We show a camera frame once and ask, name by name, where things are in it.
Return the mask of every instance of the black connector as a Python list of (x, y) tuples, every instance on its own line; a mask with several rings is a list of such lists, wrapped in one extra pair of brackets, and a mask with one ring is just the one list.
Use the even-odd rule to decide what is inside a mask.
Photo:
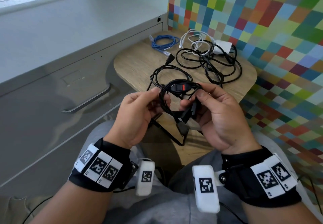
[(182, 122), (182, 121), (178, 122), (176, 124), (176, 127), (182, 136), (187, 136), (190, 128), (186, 124), (184, 124), (184, 122)]
[(166, 64), (170, 64), (175, 59), (173, 54), (170, 54), (166, 59)]

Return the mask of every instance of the white cable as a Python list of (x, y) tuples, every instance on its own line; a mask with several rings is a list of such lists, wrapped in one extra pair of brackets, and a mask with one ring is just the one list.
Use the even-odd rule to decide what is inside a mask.
[[(199, 39), (198, 39), (197, 41), (193, 41), (193, 40), (191, 40), (191, 37), (193, 37), (193, 36), (198, 36), (198, 37), (199, 37)], [(215, 42), (216, 42), (216, 40), (215, 40), (212, 36), (210, 36), (208, 33), (203, 32), (203, 31), (199, 31), (199, 30), (196, 30), (196, 29), (190, 29), (189, 31), (187, 31), (187, 32), (186, 32), (186, 33), (181, 37), (179, 48), (183, 48), (184, 41), (185, 41), (185, 39), (186, 39), (186, 37), (187, 37), (187, 39), (192, 43), (192, 44), (191, 44), (191, 49), (193, 49), (194, 51), (197, 51), (197, 49), (198, 49), (198, 48), (199, 48), (203, 43), (207, 44), (207, 45), (209, 46), (208, 51), (207, 51), (206, 53), (204, 53), (204, 54), (203, 54), (203, 55), (207, 55), (207, 54), (209, 53), (210, 49), (211, 49), (211, 45), (210, 45), (210, 43), (208, 43), (208, 42), (206, 42), (206, 41), (205, 41), (205, 37), (206, 37), (206, 36), (208, 36), (208, 37), (211, 39), (212, 43), (215, 43)], [(194, 54), (194, 55), (197, 55), (196, 53), (191, 52), (191, 51), (187, 51), (187, 50), (185, 50), (185, 52), (187, 52), (187, 53), (192, 53), (192, 54)]]

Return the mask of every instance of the gray pants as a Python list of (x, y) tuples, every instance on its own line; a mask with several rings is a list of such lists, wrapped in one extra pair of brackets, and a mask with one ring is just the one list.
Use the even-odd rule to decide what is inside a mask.
[[(106, 121), (100, 125), (98, 125), (88, 136), (83, 148), (81, 149), (80, 155), (85, 151), (85, 149), (91, 143), (95, 143), (100, 138), (104, 137), (107, 132), (111, 129), (114, 121)], [(283, 153), (281, 148), (270, 138), (264, 136), (263, 134), (256, 132), (254, 133), (256, 140), (266, 148), (268, 148), (272, 153), (277, 153), (277, 155), (281, 158), (284, 164), (291, 172), (295, 172), (292, 168), (292, 165), (288, 161), (286, 155)], [(131, 161), (135, 163), (139, 163), (140, 158), (145, 157), (140, 145), (132, 147), (130, 153)], [(222, 158), (221, 152), (217, 150), (213, 150), (210, 153), (198, 158), (197, 160), (191, 162), (190, 164), (186, 165), (184, 168), (179, 170), (171, 179), (169, 183), (169, 189), (176, 193), (181, 194), (192, 194), (194, 193), (194, 186), (193, 186), (193, 176), (192, 176), (192, 166), (193, 165), (211, 165), (214, 171), (219, 171), (222, 168)], [(127, 187), (135, 186), (136, 179), (135, 177), (129, 182)], [(163, 189), (162, 184), (158, 181), (157, 177), (154, 177), (153, 183), (153, 191), (155, 189)], [(218, 196), (220, 202), (223, 202), (227, 206), (229, 206), (237, 215), (241, 217), (245, 217), (243, 212), (241, 201), (240, 199), (233, 193), (229, 192), (224, 187), (217, 187)], [(304, 204), (309, 208), (309, 210), (323, 223), (323, 216), (317, 211), (314, 207), (312, 202), (310, 201), (308, 195), (302, 184), (299, 182), (297, 185), (297, 191), (302, 197), (302, 201)], [(116, 207), (124, 207), (129, 208), (134, 203), (141, 201), (142, 197), (137, 197), (134, 195), (133, 192), (127, 191), (124, 194), (114, 194), (111, 199), (111, 206), (110, 209)], [(221, 209), (221, 211), (217, 214), (218, 223), (231, 223), (228, 220), (228, 217), (235, 218), (231, 216), (230, 213), (226, 209)]]

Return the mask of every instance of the colorful square tile pattern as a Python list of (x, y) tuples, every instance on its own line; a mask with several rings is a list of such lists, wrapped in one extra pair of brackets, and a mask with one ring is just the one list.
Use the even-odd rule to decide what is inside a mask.
[(314, 178), (323, 202), (323, 0), (169, 0), (172, 28), (230, 41), (255, 66), (245, 116)]

